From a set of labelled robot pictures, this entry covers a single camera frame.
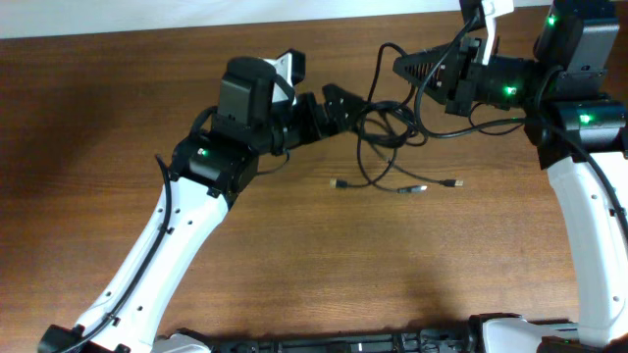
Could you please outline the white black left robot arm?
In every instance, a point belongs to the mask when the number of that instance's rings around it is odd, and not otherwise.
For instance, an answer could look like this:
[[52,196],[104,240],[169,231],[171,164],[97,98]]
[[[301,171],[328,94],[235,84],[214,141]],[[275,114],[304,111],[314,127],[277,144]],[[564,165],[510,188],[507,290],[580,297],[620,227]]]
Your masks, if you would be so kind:
[[149,352],[165,310],[196,253],[243,190],[262,176],[261,156],[282,156],[350,130],[366,101],[335,84],[324,101],[296,94],[302,53],[237,57],[221,78],[219,102],[203,110],[159,165],[163,189],[114,278],[72,328],[52,325],[40,352]]

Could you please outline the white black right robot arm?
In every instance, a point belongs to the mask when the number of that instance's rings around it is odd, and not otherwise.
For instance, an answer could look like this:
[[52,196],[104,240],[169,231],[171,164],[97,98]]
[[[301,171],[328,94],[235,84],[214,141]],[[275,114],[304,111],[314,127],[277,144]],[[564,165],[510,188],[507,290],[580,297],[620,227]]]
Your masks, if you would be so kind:
[[602,92],[619,31],[609,1],[551,4],[532,59],[497,53],[510,1],[464,1],[449,43],[398,58],[394,71],[452,115],[475,104],[520,108],[566,223],[579,320],[533,324],[513,314],[470,317],[467,352],[623,352],[627,348],[627,110]]

